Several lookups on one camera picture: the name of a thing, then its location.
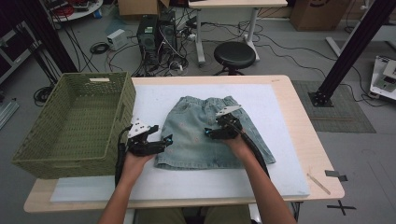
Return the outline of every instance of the black stool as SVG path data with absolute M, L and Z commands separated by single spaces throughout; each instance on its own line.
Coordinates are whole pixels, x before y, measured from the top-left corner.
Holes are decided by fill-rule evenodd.
M 228 72 L 229 76 L 244 75 L 237 71 L 247 68 L 256 61 L 256 53 L 247 44 L 240 42 L 225 42 L 215 48 L 215 59 L 223 65 L 223 69 L 215 74 Z

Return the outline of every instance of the person's right arm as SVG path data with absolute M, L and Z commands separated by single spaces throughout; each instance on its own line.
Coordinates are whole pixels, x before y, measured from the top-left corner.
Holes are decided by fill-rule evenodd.
M 296 223 L 286 203 L 270 178 L 260 167 L 241 135 L 238 135 L 235 139 L 224 140 L 224 143 L 231 148 L 233 154 L 245 166 L 262 223 Z

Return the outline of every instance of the blue denim fabric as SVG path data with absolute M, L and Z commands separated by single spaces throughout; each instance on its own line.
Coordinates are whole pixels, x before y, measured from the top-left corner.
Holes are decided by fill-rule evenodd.
M 232 96 L 224 99 L 180 98 L 169 112 L 163 125 L 162 136 L 173 135 L 173 145 L 158 154 L 155 167 L 168 170 L 204 170 L 242 168 L 242 163 L 220 140 L 205 135 L 205 128 L 218 129 L 216 113 L 228 105 L 238 105 Z M 261 151 L 265 162 L 276 162 L 268 146 L 244 109 L 232 114 L 239 118 L 247 135 Z

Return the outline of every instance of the person's left arm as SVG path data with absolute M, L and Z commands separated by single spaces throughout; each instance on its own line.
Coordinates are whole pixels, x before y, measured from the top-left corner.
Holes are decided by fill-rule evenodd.
M 154 155 L 136 157 L 132 153 L 126 153 L 120 182 L 116 186 L 113 195 L 111 195 L 98 224 L 123 223 L 132 187 L 140 174 L 142 174 L 145 163 L 153 157 Z

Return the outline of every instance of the round stool seat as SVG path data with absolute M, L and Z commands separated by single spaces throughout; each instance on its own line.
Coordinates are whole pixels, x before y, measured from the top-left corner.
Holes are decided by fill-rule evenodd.
M 245 43 L 225 42 L 215 48 L 215 59 L 224 67 L 242 69 L 256 61 L 256 53 Z

